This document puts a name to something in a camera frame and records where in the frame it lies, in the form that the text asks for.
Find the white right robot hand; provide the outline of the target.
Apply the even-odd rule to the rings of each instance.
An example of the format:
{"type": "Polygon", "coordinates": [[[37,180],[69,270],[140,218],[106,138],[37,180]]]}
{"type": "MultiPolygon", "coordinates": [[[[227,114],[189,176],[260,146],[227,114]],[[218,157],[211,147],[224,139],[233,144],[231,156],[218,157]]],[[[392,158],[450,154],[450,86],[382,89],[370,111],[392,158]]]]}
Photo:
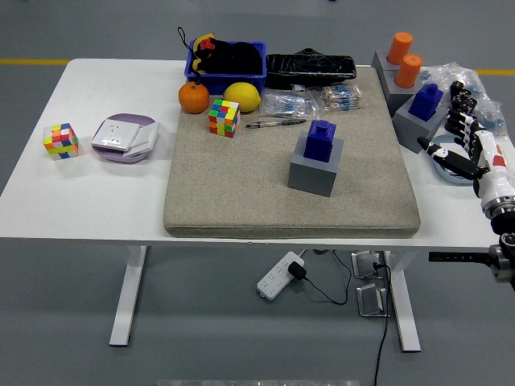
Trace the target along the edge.
{"type": "Polygon", "coordinates": [[[449,112],[445,129],[456,136],[455,142],[467,152],[466,157],[425,137],[417,138],[418,144],[439,165],[473,181],[474,192],[488,217],[497,207],[513,205],[514,187],[508,180],[505,158],[493,133],[459,110],[449,112]]]}

